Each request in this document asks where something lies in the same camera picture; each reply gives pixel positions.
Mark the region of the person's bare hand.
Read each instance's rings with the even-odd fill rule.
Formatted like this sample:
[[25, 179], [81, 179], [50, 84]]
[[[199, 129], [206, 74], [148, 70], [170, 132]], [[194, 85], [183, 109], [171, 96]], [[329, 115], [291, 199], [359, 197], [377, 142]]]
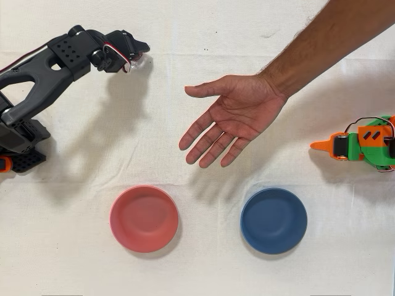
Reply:
[[194, 98], [216, 101], [188, 128], [179, 142], [186, 162], [208, 168], [218, 157], [229, 166], [276, 119], [289, 96], [259, 75], [227, 75], [185, 87]]

